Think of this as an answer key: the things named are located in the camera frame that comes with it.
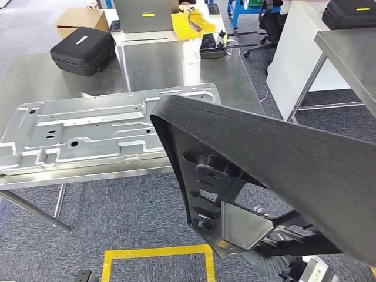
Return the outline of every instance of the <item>yellow floor tape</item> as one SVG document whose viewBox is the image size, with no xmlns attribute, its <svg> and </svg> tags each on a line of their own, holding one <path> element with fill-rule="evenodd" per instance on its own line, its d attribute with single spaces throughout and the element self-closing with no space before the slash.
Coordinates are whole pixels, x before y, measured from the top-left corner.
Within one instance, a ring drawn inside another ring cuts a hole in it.
<svg viewBox="0 0 376 282">
<path fill-rule="evenodd" d="M 143 257 L 179 256 L 182 254 L 205 254 L 205 266 L 208 282 L 215 282 L 213 252 L 209 245 L 178 246 L 140 250 L 107 250 L 105 251 L 101 282 L 109 282 L 111 262 L 119 259 L 140 259 Z"/>
</svg>

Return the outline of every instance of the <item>gray carpet floor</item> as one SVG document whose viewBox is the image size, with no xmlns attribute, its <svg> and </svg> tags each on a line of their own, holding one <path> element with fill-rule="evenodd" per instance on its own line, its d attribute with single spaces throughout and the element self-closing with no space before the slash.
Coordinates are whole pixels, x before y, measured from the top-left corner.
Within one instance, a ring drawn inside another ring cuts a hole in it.
<svg viewBox="0 0 376 282">
<path fill-rule="evenodd" d="M 226 1 L 217 1 L 226 17 Z M 0 11 L 0 80 L 17 56 L 47 53 L 60 38 L 55 21 L 69 6 L 84 6 L 84 0 L 12 0 Z M 239 31 L 257 29 L 257 17 L 239 18 Z M 243 36 L 239 43 L 258 42 L 261 36 Z M 273 51 L 253 52 L 244 59 L 256 92 L 263 99 L 268 91 L 264 69 Z M 327 103 L 333 99 L 356 100 L 352 91 L 310 93 L 305 103 Z M 268 116 L 281 118 L 273 96 L 263 102 Z M 376 142 L 374 119 L 364 107 L 299 113 L 299 122 L 330 132 Z M 15 191 L 51 214 L 58 186 Z M 289 209 L 272 192 L 246 187 L 237 202 L 247 207 L 263 206 L 273 216 Z M 103 252 L 119 249 L 182 246 L 204 243 L 186 225 L 182 197 L 173 174 L 131 177 L 69 184 L 61 219 L 72 227 L 63 233 L 26 211 L 0 203 L 0 281 L 72 281 L 82 268 L 101 275 Z M 345 255 L 324 256 L 341 281 L 376 281 L 368 266 Z M 215 278 L 224 281 L 276 282 L 256 273 L 233 256 L 214 257 Z M 111 282 L 118 281 L 205 281 L 202 254 L 175 257 L 115 260 Z"/>
</svg>

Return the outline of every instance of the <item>white panel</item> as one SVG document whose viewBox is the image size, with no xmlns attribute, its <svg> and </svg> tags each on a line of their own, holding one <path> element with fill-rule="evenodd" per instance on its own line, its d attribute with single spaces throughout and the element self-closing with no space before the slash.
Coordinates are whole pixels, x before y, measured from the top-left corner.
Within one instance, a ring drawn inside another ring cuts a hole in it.
<svg viewBox="0 0 376 282">
<path fill-rule="evenodd" d="M 10 1 L 11 0 L 0 0 L 0 8 L 5 7 L 5 5 L 7 5 Z"/>
<path fill-rule="evenodd" d="M 310 3 L 291 4 L 267 79 L 284 120 L 293 110 L 322 54 L 314 38 L 318 31 L 328 28 L 321 17 Z M 330 62 L 324 64 L 322 71 L 312 90 L 349 88 Z"/>
</svg>

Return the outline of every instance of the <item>yellow object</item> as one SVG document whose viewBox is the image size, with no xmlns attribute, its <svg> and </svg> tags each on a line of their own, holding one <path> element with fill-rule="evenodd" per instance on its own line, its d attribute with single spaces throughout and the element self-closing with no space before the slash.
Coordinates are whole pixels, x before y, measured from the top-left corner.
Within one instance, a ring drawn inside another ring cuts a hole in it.
<svg viewBox="0 0 376 282">
<path fill-rule="evenodd" d="M 187 9 L 189 8 L 184 8 L 183 12 L 171 14 L 172 27 L 174 27 L 174 31 L 178 40 L 202 38 L 205 33 L 213 33 L 215 31 L 215 25 L 204 19 L 196 8 L 191 11 L 191 21 L 199 26 L 202 31 L 194 31 L 190 26 Z"/>
<path fill-rule="evenodd" d="M 177 256 L 181 254 L 205 254 L 206 279 L 208 282 L 215 282 L 214 262 L 213 252 L 209 245 L 178 246 L 140 250 L 107 250 L 105 251 L 101 282 L 109 282 L 112 260 L 140 259 L 143 257 Z"/>
<path fill-rule="evenodd" d="M 143 17 L 149 17 L 149 16 L 155 16 L 154 13 L 147 13 L 147 14 L 143 14 Z"/>
</svg>

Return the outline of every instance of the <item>black carrying case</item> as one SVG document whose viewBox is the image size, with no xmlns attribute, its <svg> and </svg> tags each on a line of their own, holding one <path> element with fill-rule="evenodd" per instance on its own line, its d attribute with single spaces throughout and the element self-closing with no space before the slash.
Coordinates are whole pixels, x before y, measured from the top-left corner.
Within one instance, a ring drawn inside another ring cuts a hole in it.
<svg viewBox="0 0 376 282">
<path fill-rule="evenodd" d="M 116 57 L 111 33 L 93 28 L 78 28 L 50 54 L 60 69 L 84 76 L 104 71 Z"/>
<path fill-rule="evenodd" d="M 374 0 L 331 0 L 322 14 L 330 29 L 369 28 L 376 26 Z"/>
</svg>

